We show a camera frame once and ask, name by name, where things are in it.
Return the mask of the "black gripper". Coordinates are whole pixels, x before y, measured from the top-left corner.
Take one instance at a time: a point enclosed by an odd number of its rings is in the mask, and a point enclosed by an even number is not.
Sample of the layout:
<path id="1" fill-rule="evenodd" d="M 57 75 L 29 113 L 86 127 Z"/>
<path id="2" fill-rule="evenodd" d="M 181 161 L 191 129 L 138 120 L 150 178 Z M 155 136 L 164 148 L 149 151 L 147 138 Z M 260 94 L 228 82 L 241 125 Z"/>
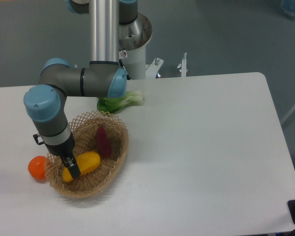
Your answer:
<path id="1" fill-rule="evenodd" d="M 64 165 L 64 169 L 62 171 L 63 179 L 76 179 L 81 175 L 81 171 L 73 155 L 73 148 L 75 146 L 73 134 L 70 134 L 69 138 L 61 144 L 45 144 L 45 146 L 47 147 L 49 153 L 61 157 Z"/>

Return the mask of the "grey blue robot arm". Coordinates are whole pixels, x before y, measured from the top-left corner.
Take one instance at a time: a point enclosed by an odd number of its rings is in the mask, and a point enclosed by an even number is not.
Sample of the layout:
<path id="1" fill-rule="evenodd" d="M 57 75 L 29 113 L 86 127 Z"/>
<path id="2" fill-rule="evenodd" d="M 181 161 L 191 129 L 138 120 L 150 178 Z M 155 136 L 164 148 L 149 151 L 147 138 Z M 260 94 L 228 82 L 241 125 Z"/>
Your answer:
<path id="1" fill-rule="evenodd" d="M 59 156 L 73 178 L 81 174 L 64 106 L 68 96 L 123 97 L 126 71 L 119 65 L 119 27 L 138 16 L 135 0 L 69 0 L 67 7 L 90 18 L 91 57 L 87 68 L 59 58 L 48 60 L 39 84 L 24 95 L 27 114 L 48 151 Z"/>

